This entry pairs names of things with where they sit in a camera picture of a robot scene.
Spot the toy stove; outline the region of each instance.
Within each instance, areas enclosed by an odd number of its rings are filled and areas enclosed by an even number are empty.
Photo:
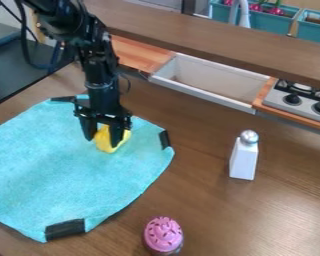
[[[320,122],[320,90],[279,79],[263,104]]]

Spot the silver shaker cap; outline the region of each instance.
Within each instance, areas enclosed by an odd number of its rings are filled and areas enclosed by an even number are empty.
[[[240,139],[245,145],[253,145],[258,143],[259,135],[252,130],[246,130],[241,133]]]

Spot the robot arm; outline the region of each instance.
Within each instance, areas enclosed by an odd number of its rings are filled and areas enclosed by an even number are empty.
[[[131,113],[120,104],[118,57],[106,26],[88,13],[82,0],[15,0],[32,8],[40,30],[50,38],[78,49],[86,76],[89,99],[71,101],[87,140],[92,140],[98,123],[109,125],[110,144],[115,148],[131,128]]]

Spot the blue towel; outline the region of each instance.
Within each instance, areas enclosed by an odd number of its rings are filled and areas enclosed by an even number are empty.
[[[72,104],[43,102],[1,125],[0,222],[46,242],[55,224],[82,220],[88,232],[129,205],[174,156],[162,128],[132,121],[132,137],[114,154],[85,140]]]

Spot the sponge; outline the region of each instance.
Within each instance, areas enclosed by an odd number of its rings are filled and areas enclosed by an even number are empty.
[[[96,142],[96,146],[99,150],[104,151],[106,153],[114,153],[117,149],[119,149],[127,140],[131,137],[131,131],[124,130],[123,139],[116,147],[111,147],[110,143],[110,133],[109,133],[109,125],[103,125],[101,129],[95,134],[94,140]]]

